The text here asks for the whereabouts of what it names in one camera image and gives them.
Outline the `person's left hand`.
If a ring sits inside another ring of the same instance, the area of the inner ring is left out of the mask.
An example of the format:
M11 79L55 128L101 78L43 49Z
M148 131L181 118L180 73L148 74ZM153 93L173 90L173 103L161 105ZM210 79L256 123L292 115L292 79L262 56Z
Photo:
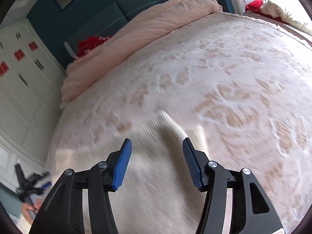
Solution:
M32 224L34 221L34 217L31 216L31 212L38 213L41 205L42 200L40 198L36 198L33 204L28 204L27 202L22 203L21 206L22 215L29 224Z

